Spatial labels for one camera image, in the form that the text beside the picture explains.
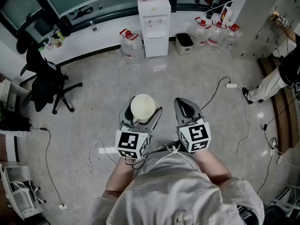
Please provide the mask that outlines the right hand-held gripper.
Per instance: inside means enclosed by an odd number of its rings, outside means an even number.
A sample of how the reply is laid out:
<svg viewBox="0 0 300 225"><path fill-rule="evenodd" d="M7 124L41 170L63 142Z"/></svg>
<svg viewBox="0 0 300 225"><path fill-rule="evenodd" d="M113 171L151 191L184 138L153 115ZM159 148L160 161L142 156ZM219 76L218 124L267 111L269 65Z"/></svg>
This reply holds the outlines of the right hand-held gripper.
<svg viewBox="0 0 300 225"><path fill-rule="evenodd" d="M207 149L211 142L211 132L209 123L202 117L200 107L188 99L183 102L180 97L177 97L174 100L174 108L178 122L176 129L179 151L195 153Z"/></svg>

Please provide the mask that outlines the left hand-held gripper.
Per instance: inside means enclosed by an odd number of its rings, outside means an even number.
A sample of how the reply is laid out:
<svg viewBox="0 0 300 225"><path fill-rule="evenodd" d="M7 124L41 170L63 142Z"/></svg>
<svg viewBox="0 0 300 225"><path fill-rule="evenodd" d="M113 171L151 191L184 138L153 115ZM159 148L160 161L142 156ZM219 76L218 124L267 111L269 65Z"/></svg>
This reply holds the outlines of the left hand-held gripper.
<svg viewBox="0 0 300 225"><path fill-rule="evenodd" d="M122 158L141 159L150 144L151 132L157 125L163 108L157 108L147 121L138 122L134 126L132 100L129 99L119 113L120 129L116 131L115 149Z"/></svg>

